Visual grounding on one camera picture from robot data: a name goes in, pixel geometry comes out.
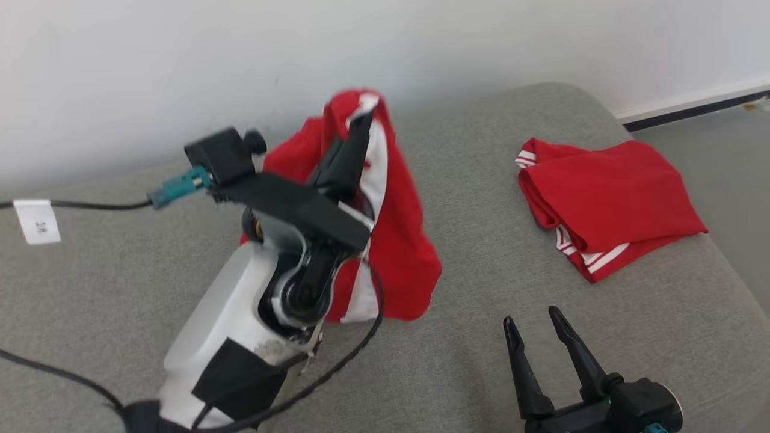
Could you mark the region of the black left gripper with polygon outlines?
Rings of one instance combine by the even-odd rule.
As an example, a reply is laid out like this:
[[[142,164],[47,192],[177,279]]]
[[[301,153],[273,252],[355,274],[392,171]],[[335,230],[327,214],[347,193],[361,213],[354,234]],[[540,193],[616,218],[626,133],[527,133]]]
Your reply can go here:
[[[311,327],[324,320],[338,267],[368,246],[368,226],[332,200],[348,201],[357,195],[373,118],[370,111],[351,121],[348,137],[333,140],[308,186],[258,173],[210,191],[216,201],[249,208],[261,225],[264,246],[297,261],[278,278],[270,297],[283,326]],[[332,200],[310,186],[328,188]]]

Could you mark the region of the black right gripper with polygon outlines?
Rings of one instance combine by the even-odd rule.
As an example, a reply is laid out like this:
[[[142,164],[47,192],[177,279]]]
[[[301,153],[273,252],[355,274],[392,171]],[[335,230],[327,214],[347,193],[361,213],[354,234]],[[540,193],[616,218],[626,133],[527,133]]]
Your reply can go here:
[[[523,420],[528,420],[523,433],[611,433],[606,423],[611,398],[605,398],[602,391],[607,373],[561,310],[557,306],[549,306],[548,313],[581,382],[579,392],[583,401],[555,411],[550,398],[541,391],[512,317],[505,317],[503,328],[518,411]]]

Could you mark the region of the red shorts with white stripes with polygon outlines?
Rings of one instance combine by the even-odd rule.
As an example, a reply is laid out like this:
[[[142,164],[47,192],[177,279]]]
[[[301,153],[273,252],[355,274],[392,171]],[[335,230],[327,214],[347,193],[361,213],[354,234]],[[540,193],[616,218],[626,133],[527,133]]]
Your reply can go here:
[[[333,139],[349,137],[350,122],[369,111],[375,115],[359,183],[364,201],[354,207],[374,222],[368,260],[382,280],[385,317],[412,321],[427,311],[443,268],[425,233],[422,203],[383,97],[370,88],[336,93],[322,116],[308,118],[269,151],[262,166],[288,180],[308,180]]]

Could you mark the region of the red jersey with number print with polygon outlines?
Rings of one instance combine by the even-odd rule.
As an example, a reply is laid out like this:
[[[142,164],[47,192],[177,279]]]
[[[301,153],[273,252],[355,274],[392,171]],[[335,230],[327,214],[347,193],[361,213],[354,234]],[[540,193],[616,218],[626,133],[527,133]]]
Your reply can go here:
[[[537,225],[555,233],[556,249],[591,283],[707,233],[679,171],[641,141],[589,151],[533,138],[514,162]]]

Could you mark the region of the white skirting board black strip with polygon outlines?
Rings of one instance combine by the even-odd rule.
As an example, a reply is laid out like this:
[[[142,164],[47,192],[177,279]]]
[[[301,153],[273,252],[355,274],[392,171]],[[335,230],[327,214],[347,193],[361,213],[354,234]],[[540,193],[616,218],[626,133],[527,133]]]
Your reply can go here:
[[[687,120],[695,116],[718,112],[754,102],[770,95],[770,76],[696,91],[673,99],[654,102],[635,109],[614,112],[629,132],[643,131],[655,126]]]

